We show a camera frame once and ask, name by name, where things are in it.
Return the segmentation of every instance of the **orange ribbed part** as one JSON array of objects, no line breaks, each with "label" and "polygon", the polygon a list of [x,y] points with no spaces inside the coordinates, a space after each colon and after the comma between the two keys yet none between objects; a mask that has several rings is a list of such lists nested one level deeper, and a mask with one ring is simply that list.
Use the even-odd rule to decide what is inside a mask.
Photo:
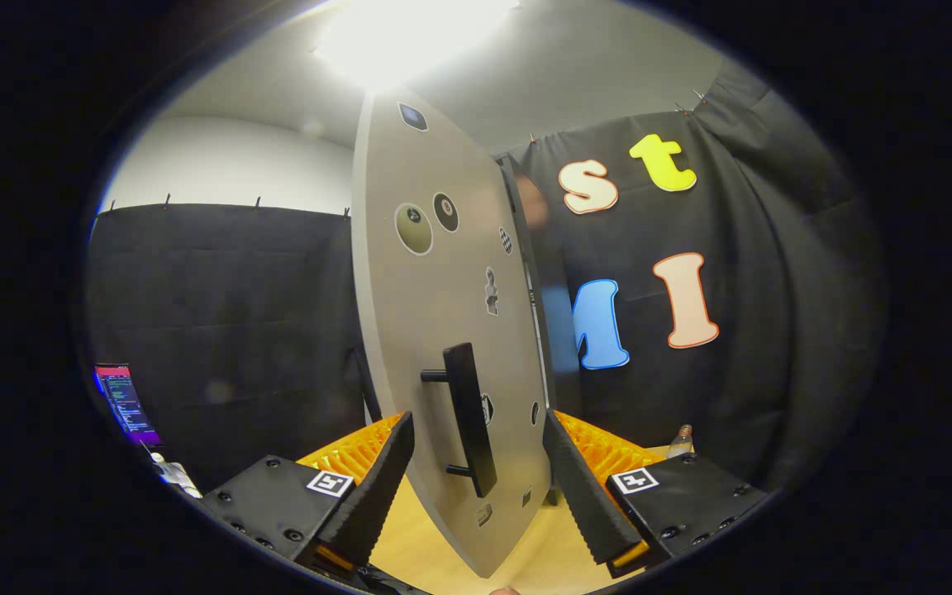
[{"label": "orange ribbed part", "polygon": [[322,471],[332,471],[333,474],[351,475],[355,478],[355,485],[359,485],[374,466],[385,441],[392,435],[392,428],[402,416],[402,413],[397,413],[377,423],[370,423],[363,429],[324,445],[296,463]]},{"label": "orange ribbed part", "polygon": [[560,420],[560,425],[564,426],[564,430],[571,437],[572,443],[578,448],[579,454],[583,456],[586,466],[590,468],[590,471],[593,471],[593,477],[597,478],[597,482],[601,484],[605,493],[608,493],[608,497],[612,499],[612,503],[616,503],[616,499],[612,497],[605,486],[608,475],[622,474],[623,471],[645,467],[647,464],[664,460],[664,457],[653,455],[653,453],[631,443],[631,441],[623,440],[623,438],[597,428],[597,426],[592,426],[590,423],[582,421],[582,419],[574,418],[556,410],[553,413],[556,414],[556,418]]}]

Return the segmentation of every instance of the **black fabric backdrop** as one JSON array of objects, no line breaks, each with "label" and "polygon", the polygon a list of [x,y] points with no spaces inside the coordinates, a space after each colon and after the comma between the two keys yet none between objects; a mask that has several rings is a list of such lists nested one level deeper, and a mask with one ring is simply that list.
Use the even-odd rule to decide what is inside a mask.
[{"label": "black fabric backdrop", "polygon": [[[764,488],[794,478],[846,429],[883,338],[879,245],[856,188],[787,104],[724,64],[694,113],[620,117],[544,136],[514,157],[547,197],[571,300],[583,283],[619,283],[616,323],[631,361],[582,369],[582,418],[642,445],[694,425],[697,451]],[[628,151],[676,140],[696,184],[669,193]],[[558,174],[597,159],[619,200],[577,215]],[[698,252],[707,344],[669,347],[664,281],[651,267]]]},{"label": "black fabric backdrop", "polygon": [[96,221],[87,269],[96,361],[131,364],[151,422],[200,489],[365,423],[350,219],[118,208]]}]

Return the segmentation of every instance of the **black circular sticker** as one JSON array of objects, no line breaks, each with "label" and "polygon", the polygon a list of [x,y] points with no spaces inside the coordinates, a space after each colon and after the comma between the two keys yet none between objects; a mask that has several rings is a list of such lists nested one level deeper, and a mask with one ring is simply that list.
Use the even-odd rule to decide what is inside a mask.
[{"label": "black circular sticker", "polygon": [[431,225],[416,204],[405,202],[396,208],[396,232],[413,254],[421,256],[431,250]]},{"label": "black circular sticker", "polygon": [[436,210],[439,225],[442,225],[443,229],[450,233],[456,232],[458,230],[458,208],[454,206],[454,201],[450,200],[450,197],[446,196],[445,193],[437,193],[431,199],[431,203],[433,203]]}]

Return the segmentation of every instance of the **ceiling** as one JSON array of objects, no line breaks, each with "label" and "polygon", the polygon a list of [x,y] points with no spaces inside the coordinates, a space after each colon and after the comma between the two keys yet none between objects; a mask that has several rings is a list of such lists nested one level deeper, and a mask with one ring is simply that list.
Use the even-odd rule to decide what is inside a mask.
[{"label": "ceiling", "polygon": [[[161,117],[231,117],[355,146],[363,92],[311,54],[340,3],[269,31],[199,79]],[[612,0],[521,0],[479,45],[409,80],[491,152],[529,135],[692,108],[721,54]]]}]

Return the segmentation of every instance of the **monitor screen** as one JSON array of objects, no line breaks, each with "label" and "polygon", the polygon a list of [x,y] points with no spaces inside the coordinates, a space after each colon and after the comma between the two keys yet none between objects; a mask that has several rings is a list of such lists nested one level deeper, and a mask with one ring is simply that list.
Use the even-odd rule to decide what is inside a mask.
[{"label": "monitor screen", "polygon": [[129,440],[142,445],[162,444],[142,409],[135,384],[131,383],[131,370],[128,366],[96,365],[94,379],[98,382],[99,391],[108,399],[112,414],[120,422],[120,427]]}]

